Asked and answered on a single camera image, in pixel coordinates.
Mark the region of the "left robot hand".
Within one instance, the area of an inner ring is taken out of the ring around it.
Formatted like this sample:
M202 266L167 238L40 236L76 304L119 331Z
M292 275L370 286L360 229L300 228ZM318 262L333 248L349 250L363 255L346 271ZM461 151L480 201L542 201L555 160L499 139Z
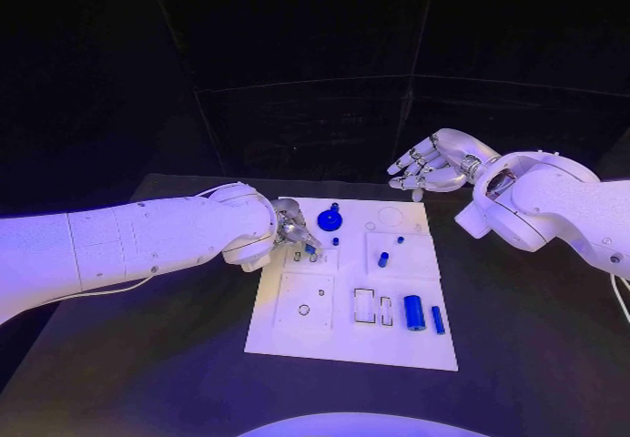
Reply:
M300 203L292 198L278 198L271 201L277 214L277 232L274 246L301 244L308 254L316 254L321 243L307 229Z

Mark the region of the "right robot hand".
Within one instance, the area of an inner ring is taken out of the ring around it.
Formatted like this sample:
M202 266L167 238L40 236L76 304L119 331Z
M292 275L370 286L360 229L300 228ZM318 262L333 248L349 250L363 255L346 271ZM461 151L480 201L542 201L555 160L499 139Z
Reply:
M471 135L441 128L425 137L388 167L388 185L412 192L421 201L425 191L445 193L458 190L477 179L501 155Z

